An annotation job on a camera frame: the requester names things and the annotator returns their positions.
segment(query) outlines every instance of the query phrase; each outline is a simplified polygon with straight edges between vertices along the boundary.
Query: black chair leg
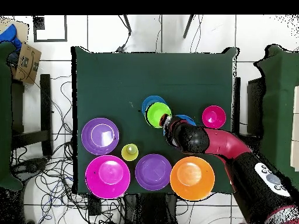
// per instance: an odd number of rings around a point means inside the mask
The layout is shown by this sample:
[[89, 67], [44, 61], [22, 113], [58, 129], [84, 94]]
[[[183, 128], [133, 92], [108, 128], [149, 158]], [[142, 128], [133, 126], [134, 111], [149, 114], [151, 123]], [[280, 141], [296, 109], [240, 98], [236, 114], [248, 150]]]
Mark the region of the black chair leg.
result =
[[190, 25], [191, 25], [193, 16], [194, 16], [194, 15], [190, 15], [190, 16], [189, 16], [189, 20], [188, 20], [188, 23], [187, 23], [187, 26], [186, 26], [186, 29], [185, 29], [185, 32], [184, 32], [184, 36], [183, 36], [184, 39], [186, 38], [186, 36], [187, 36], [187, 34], [188, 34], [189, 27], [190, 27]]
[[128, 17], [127, 17], [127, 15], [123, 15], [124, 16], [124, 21], [126, 22], [126, 25], [127, 25], [127, 27], [128, 27], [128, 32], [129, 32], [129, 34], [131, 35], [131, 33], [132, 33], [132, 29], [131, 29], [131, 26], [130, 26], [130, 24], [129, 24], [129, 22], [128, 22]]

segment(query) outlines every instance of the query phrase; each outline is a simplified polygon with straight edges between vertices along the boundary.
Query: plastic dish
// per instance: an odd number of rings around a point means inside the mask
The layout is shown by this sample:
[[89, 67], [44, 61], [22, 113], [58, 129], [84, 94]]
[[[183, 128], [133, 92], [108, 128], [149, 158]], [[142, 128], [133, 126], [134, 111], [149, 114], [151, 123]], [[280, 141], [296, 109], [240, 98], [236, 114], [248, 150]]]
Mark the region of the plastic dish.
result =
[[90, 162], [85, 172], [85, 182], [98, 198], [117, 198], [128, 189], [130, 171], [120, 158], [103, 155]]
[[215, 175], [204, 159], [188, 156], [179, 160], [171, 171], [171, 187], [185, 200], [197, 201], [209, 195]]
[[121, 156], [123, 157], [124, 160], [128, 162], [135, 160], [138, 156], [137, 146], [133, 143], [124, 145], [124, 147], [121, 150]]
[[170, 162], [164, 156], [158, 154], [149, 154], [142, 157], [135, 168], [137, 182], [149, 191], [160, 190], [167, 186], [170, 174]]
[[209, 106], [204, 109], [202, 119], [206, 127], [218, 129], [225, 124], [227, 116], [220, 106]]
[[145, 111], [145, 119], [147, 123], [155, 128], [162, 128], [160, 126], [160, 119], [164, 114], [171, 116], [170, 108], [161, 102], [151, 104]]
[[188, 117], [187, 115], [176, 115], [177, 117], [180, 117], [182, 118], [183, 120], [187, 120], [187, 122], [190, 124], [190, 125], [194, 125], [196, 126], [194, 120], [192, 120], [192, 118]]
[[142, 103], [142, 109], [141, 109], [142, 114], [144, 115], [148, 106], [150, 106], [152, 103], [155, 103], [155, 102], [161, 102], [161, 103], [166, 104], [165, 100], [163, 98], [161, 98], [160, 96], [157, 96], [157, 95], [148, 96]]
[[91, 154], [106, 155], [118, 144], [119, 130], [107, 118], [94, 118], [84, 126], [81, 140]]

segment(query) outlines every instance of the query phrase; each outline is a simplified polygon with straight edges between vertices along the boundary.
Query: pink plate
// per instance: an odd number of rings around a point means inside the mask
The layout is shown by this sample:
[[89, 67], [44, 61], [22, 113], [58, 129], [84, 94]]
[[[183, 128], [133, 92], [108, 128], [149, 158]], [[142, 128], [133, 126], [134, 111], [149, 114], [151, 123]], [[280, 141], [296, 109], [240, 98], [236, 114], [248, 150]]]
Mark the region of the pink plate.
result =
[[227, 119], [225, 111], [219, 106], [209, 106], [203, 111], [203, 124], [206, 127], [219, 129]]
[[103, 155], [90, 162], [85, 172], [85, 182], [98, 198], [117, 198], [128, 189], [130, 171], [120, 158]]

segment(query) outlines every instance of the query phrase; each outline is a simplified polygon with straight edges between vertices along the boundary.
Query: white floor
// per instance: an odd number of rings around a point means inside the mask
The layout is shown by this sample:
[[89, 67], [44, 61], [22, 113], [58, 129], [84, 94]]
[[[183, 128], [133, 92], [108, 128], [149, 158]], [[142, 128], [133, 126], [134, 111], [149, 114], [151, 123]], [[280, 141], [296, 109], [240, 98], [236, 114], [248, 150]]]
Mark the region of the white floor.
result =
[[[195, 32], [199, 26], [199, 17], [203, 18], [201, 32], [197, 32], [193, 46], [190, 48]], [[237, 58], [237, 76], [241, 77], [241, 119], [240, 129], [246, 133], [246, 87], [251, 79], [260, 77], [253, 62], [262, 59], [265, 48], [269, 44], [279, 44], [288, 50], [299, 47], [298, 19], [292, 16], [269, 15], [200, 15], [195, 16], [190, 26], [186, 39], [183, 32], [189, 15], [163, 15], [162, 52], [163, 53], [221, 53], [227, 47], [240, 49]], [[28, 44], [41, 51], [36, 83], [39, 84], [40, 74], [50, 74], [51, 78], [70, 76], [71, 74], [71, 46], [82, 46], [93, 52], [116, 51], [122, 46], [128, 37], [128, 31], [118, 16], [67, 16], [67, 42], [41, 42], [33, 41], [33, 22], [31, 16], [10, 16], [15, 20], [29, 24]], [[161, 28], [159, 15], [128, 15], [132, 28], [132, 35], [126, 45], [126, 51], [155, 51], [157, 34]], [[63, 16], [45, 16], [45, 30], [37, 31], [38, 39], [63, 39]], [[157, 52], [161, 52], [161, 34], [157, 42]], [[51, 81], [52, 100], [59, 105], [65, 114], [70, 103], [61, 94], [60, 86], [64, 82], [63, 92], [71, 97], [71, 77], [58, 78]], [[25, 132], [40, 130], [40, 90], [36, 85], [25, 85], [24, 93], [24, 117]], [[53, 138], [56, 137], [61, 126], [61, 119], [56, 109], [53, 108]], [[72, 128], [72, 112], [65, 121]], [[54, 147], [69, 141], [70, 135], [59, 135], [54, 142]], [[41, 157], [40, 144], [28, 146], [28, 153], [23, 158]], [[46, 186], [38, 184], [43, 190]], [[25, 192], [25, 215], [36, 222], [42, 217], [41, 199], [44, 195], [31, 179]], [[243, 222], [242, 214], [230, 195], [216, 194], [193, 207], [192, 217], [190, 213], [193, 203], [189, 208], [184, 202], [178, 202], [177, 214], [179, 224], [239, 224]], [[64, 212], [64, 206], [56, 205], [50, 215], [59, 217]], [[77, 209], [69, 209], [65, 214], [65, 222], [60, 224], [87, 224], [80, 216]], [[52, 220], [45, 220], [42, 224], [55, 224]]]

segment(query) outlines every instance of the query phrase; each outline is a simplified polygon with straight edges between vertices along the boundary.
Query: orange plate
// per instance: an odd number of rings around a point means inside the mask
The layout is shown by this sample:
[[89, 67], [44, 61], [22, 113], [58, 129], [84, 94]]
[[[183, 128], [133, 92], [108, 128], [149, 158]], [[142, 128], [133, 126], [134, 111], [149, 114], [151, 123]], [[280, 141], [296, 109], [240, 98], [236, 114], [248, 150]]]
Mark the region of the orange plate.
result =
[[171, 170], [171, 187], [185, 200], [196, 201], [209, 195], [215, 175], [204, 159], [188, 156], [179, 160]]

